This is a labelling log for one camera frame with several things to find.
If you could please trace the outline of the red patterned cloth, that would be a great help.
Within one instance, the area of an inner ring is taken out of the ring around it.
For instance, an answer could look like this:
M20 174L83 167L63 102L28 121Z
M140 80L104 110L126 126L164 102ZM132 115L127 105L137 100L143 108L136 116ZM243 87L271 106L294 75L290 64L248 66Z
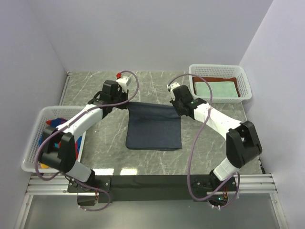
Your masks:
M67 173L78 159L82 137L75 140L72 134L60 132L49 141L46 141L47 137L56 132L57 126L65 122L67 120L63 118L56 118L46 122L47 127L40 138L40 143L45 143L45 145L38 157L38 162L42 168L49 167Z

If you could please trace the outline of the blue grey cloth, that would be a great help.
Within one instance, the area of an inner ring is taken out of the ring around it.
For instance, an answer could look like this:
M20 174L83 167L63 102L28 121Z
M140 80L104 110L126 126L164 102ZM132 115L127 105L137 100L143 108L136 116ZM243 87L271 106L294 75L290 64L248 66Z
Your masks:
M181 118L174 107L129 102L125 145L132 150L175 151L182 149Z

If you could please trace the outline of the aluminium front frame rail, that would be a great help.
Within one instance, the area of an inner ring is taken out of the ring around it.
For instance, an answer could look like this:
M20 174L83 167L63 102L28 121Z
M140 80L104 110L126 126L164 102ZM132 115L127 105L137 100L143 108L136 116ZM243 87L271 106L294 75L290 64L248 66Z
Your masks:
M103 175L96 178L98 188L111 195L112 201L187 200L191 199L185 175ZM277 188L270 174L234 175L223 183L213 182L209 175L192 175L191 190L202 197L211 194L269 194L276 220L281 229L288 228ZM43 181L38 176L30 178L15 228L25 226L32 200L36 195L77 195L80 202L107 202L106 194L80 185L73 179L57 176Z

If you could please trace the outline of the mint green towel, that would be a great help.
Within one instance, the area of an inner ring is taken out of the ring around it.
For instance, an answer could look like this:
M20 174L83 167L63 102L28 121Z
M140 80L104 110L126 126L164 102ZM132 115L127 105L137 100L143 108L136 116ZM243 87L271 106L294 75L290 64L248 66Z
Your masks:
M234 82L209 82L213 98L236 98L239 97ZM209 87L205 82L195 82L194 88L197 96L210 97Z

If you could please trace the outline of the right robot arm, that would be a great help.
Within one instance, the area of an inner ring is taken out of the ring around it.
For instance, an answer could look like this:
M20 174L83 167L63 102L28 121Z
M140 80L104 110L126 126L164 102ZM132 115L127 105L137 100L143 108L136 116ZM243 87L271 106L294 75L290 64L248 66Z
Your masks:
M213 108L201 98L193 98L186 85L168 86L170 103L178 115L188 116L220 134L226 142L225 159L209 174L209 185L214 190L226 186L226 179L262 153L255 126L250 121L233 119Z

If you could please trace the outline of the white laundry basket with clothes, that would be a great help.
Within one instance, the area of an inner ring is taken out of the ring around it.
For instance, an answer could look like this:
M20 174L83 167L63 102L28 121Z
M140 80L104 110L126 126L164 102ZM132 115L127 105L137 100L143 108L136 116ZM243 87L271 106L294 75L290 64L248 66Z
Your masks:
M36 119L31 131L21 168L25 172L35 172L35 155L39 148L39 139L42 137L43 130L47 127L47 121L56 118L69 120L83 109L82 106L47 106L43 108Z

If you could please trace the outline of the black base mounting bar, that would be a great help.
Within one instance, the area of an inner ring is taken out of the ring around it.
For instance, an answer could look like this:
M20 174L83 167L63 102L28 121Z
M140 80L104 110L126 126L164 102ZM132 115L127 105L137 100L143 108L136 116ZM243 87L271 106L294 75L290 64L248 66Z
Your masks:
M96 176L94 187L105 190L113 201L156 201L156 200L188 200L192 199L188 191L187 175L123 175ZM237 190L237 181L232 177L219 192ZM210 175L190 175L190 185L193 194L203 198L214 191L220 181ZM70 181L68 193L95 193L94 189L82 187Z

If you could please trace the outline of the rust brown towel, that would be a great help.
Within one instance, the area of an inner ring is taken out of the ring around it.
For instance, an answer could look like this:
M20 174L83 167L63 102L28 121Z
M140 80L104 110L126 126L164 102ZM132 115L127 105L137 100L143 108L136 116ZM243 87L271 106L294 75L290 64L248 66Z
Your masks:
M238 92L238 95L240 97L240 93L238 91L238 88L237 88L237 79L235 77L231 77L231 78L216 78L216 77L203 77L208 83L209 82L226 82L226 81L230 81L230 82L234 82L235 84L235 87L236 87L236 90ZM204 82L203 80L201 80L200 78L198 77L194 77L192 79L192 85L193 85L193 89L194 89L194 92L196 94L196 91L195 91L195 88L194 88L194 83L195 82Z

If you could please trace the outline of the aluminium table edge rail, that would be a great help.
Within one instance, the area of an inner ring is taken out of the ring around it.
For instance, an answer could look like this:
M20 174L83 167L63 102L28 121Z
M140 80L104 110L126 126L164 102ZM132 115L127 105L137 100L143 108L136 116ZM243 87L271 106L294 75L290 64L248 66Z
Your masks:
M68 87L68 84L69 84L69 81L70 81L70 78L71 78L72 75L73 75L73 72L71 72L71 71L67 72L67 77L66 77L65 84L64 84L64 87L63 87L63 90L62 90L62 93L61 93L59 105L63 104L63 100L64 100L64 97L65 97L65 94L66 94L66 90L67 90L67 87Z

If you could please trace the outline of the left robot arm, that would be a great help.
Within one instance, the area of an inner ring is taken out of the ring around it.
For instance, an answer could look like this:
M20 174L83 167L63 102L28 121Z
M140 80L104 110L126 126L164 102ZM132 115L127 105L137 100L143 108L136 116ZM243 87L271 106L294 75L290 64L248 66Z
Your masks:
M91 126L107 116L113 108L125 108L130 78L106 80L87 105L73 118L57 127L48 126L42 133L35 164L45 164L79 181L86 192L96 186L95 172L81 164L76 157L76 141Z

